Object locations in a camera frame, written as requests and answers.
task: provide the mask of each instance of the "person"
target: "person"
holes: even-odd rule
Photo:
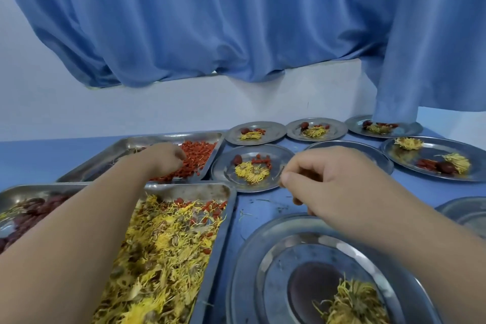
[[[9,247],[0,256],[0,322],[89,323],[143,186],[183,159],[169,143],[121,158]],[[341,147],[303,151],[281,183],[333,228],[398,259],[447,323],[483,322],[484,242],[365,155]]]

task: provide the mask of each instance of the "wall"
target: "wall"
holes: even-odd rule
[[[360,61],[288,70],[273,82],[225,76],[90,90],[35,37],[14,0],[0,0],[0,141],[227,129],[252,120],[339,120],[373,110]],[[486,114],[422,108],[430,129],[486,149]]]

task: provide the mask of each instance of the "blue tabletop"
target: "blue tabletop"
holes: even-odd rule
[[[424,136],[437,136],[424,130]],[[21,184],[52,183],[68,171],[87,161],[124,136],[59,140],[0,142],[0,190]],[[378,147],[380,140],[347,134],[343,139]],[[309,143],[283,138],[277,144],[293,152]],[[231,149],[226,144],[222,151]],[[397,166],[392,177],[432,207],[453,198],[486,196],[486,184],[438,180]],[[283,214],[302,213],[303,206],[292,203],[290,193],[275,189],[257,194],[239,194],[237,209],[228,235],[228,243],[219,267],[214,288],[213,307],[206,322],[225,323],[225,295],[229,276],[238,251],[250,234],[271,219]]]

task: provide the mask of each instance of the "rectangular metal tray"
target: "rectangular metal tray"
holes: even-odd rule
[[[211,167],[216,154],[224,140],[222,132],[193,132],[193,133],[176,133],[167,135],[151,135],[126,137],[118,140],[113,145],[107,147],[101,153],[93,156],[80,166],[64,174],[56,182],[89,182],[97,179],[113,166],[115,161],[123,155],[130,153],[130,150],[143,146],[150,146],[159,142],[171,142],[180,145],[184,141],[206,141],[210,144],[216,143],[216,147],[210,155],[210,158],[199,171],[199,176],[194,173],[192,177],[186,179],[177,179],[177,182],[194,183],[202,180]]]
[[[35,197],[46,198],[59,194],[74,194],[89,185],[88,182],[64,183],[64,184],[47,184],[47,185],[26,185],[15,186],[0,192],[0,212],[3,212],[17,203]],[[197,184],[190,185],[156,185],[147,184],[140,199],[145,199],[147,195],[158,195],[162,199],[175,200],[182,198],[184,200],[200,200],[207,202],[210,200],[228,201],[226,208],[222,213],[223,222],[221,223],[218,234],[214,241],[210,260],[204,271],[203,283],[197,294],[196,304],[191,315],[189,324],[203,324],[206,309],[209,307],[216,270],[221,260],[221,254],[225,246],[228,230],[231,224],[231,217],[236,203],[236,190],[225,182],[201,181]],[[2,236],[8,235],[6,225],[0,227]]]

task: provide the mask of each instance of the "stainless steel plate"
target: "stainless steel plate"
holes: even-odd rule
[[[235,166],[231,163],[235,155],[241,155],[243,161],[250,161],[260,154],[262,157],[270,155],[272,160],[272,169],[270,174],[258,184],[251,185],[245,179],[235,174]],[[213,180],[228,181],[238,192],[261,192],[268,191],[278,187],[278,180],[282,173],[283,167],[294,156],[294,153],[287,148],[277,145],[259,145],[259,146],[240,146],[231,151],[222,153],[214,162],[211,168],[211,178]]]
[[[16,186],[9,188],[0,193],[0,211],[4,211],[21,203],[28,198],[41,197],[46,198],[51,195],[68,194],[72,195],[89,183],[64,183],[64,184],[50,184],[50,185],[29,185]],[[222,223],[219,227],[216,240],[214,241],[210,260],[206,270],[204,271],[204,279],[197,295],[194,311],[192,312],[189,324],[203,324],[205,312],[212,305],[210,302],[210,294],[214,284],[214,277],[216,270],[221,260],[221,253],[225,245],[228,229],[231,223],[231,216],[236,202],[236,191],[228,184],[214,181],[201,181],[192,185],[146,185],[140,193],[140,199],[145,200],[147,195],[158,195],[164,200],[175,200],[183,198],[185,200],[200,200],[207,202],[228,201],[226,208],[222,213]],[[1,237],[8,235],[8,221],[0,222]]]
[[[373,161],[377,166],[383,169],[386,173],[393,173],[393,162],[390,161],[385,155],[383,155],[380,150],[374,148],[370,145],[365,145],[360,142],[346,141],[346,140],[334,140],[327,142],[319,142],[312,144],[306,148],[307,149],[317,149],[317,148],[328,148],[331,146],[344,146],[345,148],[351,148],[360,150],[363,154],[368,156],[368,158]]]
[[[178,179],[185,183],[194,183],[202,180],[210,169],[223,139],[224,136],[221,132],[176,133],[122,138],[113,145],[107,147],[101,153],[93,156],[80,166],[64,174],[64,176],[59,178],[56,182],[85,182],[95,180],[111,168],[115,161],[123,155],[129,154],[134,149],[150,146],[159,142],[171,142],[177,145],[182,144],[184,141],[206,141],[210,144],[216,143],[216,147],[204,165],[204,168],[199,171],[199,176],[193,174],[192,177],[185,180]]]
[[[261,128],[266,130],[265,134],[259,140],[240,140],[241,130],[243,128],[248,128],[254,130],[255,128]],[[283,124],[276,122],[248,122],[240,124],[233,127],[231,130],[226,132],[226,141],[240,146],[252,146],[252,145],[262,145],[269,142],[274,142],[281,139],[287,133],[287,129]]]
[[[407,151],[400,148],[398,145],[395,145],[394,139],[390,139],[381,144],[380,150],[387,158],[395,163],[418,173],[448,180],[486,182],[486,151],[478,149],[473,145],[448,140],[446,138],[426,136],[413,137],[419,138],[424,142],[422,149]],[[442,157],[437,155],[446,155],[452,152],[457,152],[469,159],[471,168],[467,174],[442,174],[415,165],[416,162],[422,158],[441,161],[443,160]]]
[[[344,275],[373,284],[392,323],[440,323],[402,266],[297,214],[264,224],[240,249],[227,290],[228,324],[322,324],[312,302],[332,298]]]
[[[302,122],[308,122],[309,127],[321,124],[323,126],[329,125],[329,131],[322,136],[321,138],[309,138],[304,136],[300,131],[300,125]],[[290,122],[287,124],[287,136],[293,138],[294,140],[299,141],[308,141],[308,142],[322,142],[322,141],[331,141],[335,140],[339,137],[344,136],[348,132],[348,127],[345,123],[331,119],[331,118],[304,118],[299,119],[297,121]]]
[[[405,136],[416,136],[421,134],[424,128],[420,123],[397,123],[398,127],[393,129],[390,133],[387,134],[377,134],[372,133],[370,131],[363,130],[362,123],[367,120],[371,120],[372,115],[358,115],[353,118],[349,118],[345,123],[348,126],[348,129],[351,132],[368,136],[368,137],[376,137],[376,138],[397,138],[397,137],[405,137]]]
[[[455,198],[436,210],[486,239],[486,197]]]

